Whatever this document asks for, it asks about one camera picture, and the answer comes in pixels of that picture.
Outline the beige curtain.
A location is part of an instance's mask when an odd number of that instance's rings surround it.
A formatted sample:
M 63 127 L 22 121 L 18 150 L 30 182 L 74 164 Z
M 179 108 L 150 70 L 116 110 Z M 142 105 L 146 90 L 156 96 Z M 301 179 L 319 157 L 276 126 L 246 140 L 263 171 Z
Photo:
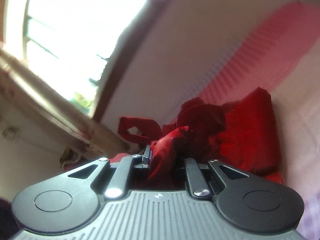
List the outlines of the beige curtain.
M 47 134 L 88 159 L 113 158 L 129 150 L 120 137 L 76 109 L 4 49 L 1 95 Z

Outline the wooden window frame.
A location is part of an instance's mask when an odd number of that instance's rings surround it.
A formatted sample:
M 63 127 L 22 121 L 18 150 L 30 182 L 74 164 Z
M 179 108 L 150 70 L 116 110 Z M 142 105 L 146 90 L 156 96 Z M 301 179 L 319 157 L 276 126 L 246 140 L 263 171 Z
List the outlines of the wooden window frame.
M 4 0 L 3 49 L 91 117 L 120 39 L 163 1 Z

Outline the red puffer jacket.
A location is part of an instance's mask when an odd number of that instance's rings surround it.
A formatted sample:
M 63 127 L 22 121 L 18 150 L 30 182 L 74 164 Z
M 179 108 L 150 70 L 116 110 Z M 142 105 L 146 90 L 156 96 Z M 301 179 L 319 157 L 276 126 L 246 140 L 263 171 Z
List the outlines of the red puffer jacket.
M 193 98 L 181 106 L 173 123 L 163 126 L 152 119 L 123 116 L 118 134 L 134 144 L 150 145 L 149 185 L 171 183 L 174 164 L 183 158 L 199 163 L 217 159 L 283 183 L 271 95 L 262 88 L 221 106 Z

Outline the pink patterned bed sheet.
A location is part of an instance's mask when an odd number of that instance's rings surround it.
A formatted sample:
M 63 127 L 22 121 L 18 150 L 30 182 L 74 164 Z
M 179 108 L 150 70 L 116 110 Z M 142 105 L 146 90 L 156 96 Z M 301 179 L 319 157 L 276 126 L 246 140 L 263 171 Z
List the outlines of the pink patterned bed sheet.
M 194 97 L 221 105 L 257 87 L 272 96 L 285 183 L 305 202 L 298 231 L 306 239 L 319 239 L 318 5 L 290 2 L 272 13 L 180 95 L 163 122 Z

